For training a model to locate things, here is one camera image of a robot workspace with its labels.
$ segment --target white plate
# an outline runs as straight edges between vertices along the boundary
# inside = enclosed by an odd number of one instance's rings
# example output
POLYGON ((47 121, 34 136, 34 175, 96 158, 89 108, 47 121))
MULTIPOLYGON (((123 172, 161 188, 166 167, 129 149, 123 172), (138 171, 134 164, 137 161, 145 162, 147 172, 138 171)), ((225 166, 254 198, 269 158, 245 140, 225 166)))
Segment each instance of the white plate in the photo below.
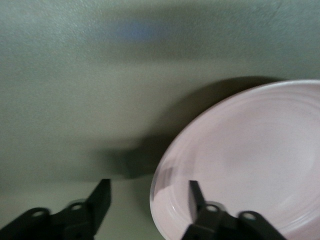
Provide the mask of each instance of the white plate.
POLYGON ((289 240, 320 239, 320 81, 238 93, 191 122, 164 154, 150 207, 167 240, 192 222, 189 180, 227 211, 261 213, 289 240))

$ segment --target plate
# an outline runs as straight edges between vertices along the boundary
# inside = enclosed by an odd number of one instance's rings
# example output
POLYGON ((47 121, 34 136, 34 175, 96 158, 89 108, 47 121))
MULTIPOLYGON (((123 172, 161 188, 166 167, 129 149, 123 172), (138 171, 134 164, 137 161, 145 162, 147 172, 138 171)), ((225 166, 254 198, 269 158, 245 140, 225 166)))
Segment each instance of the plate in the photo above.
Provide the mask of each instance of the plate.
POLYGON ((150 208, 167 240, 192 223, 189 180, 227 211, 262 214, 289 240, 320 239, 320 81, 251 88, 214 105, 172 142, 150 208))

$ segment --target green-gray surface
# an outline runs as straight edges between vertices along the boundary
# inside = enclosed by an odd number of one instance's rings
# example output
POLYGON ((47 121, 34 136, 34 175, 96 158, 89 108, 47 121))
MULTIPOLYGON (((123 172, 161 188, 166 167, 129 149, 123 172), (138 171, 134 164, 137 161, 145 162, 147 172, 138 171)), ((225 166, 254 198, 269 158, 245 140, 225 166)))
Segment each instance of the green-gray surface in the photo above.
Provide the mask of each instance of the green-gray surface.
POLYGON ((241 90, 320 79, 319 15, 318 0, 0 1, 0 226, 111 178, 98 239, 161 239, 149 186, 170 141, 241 90))

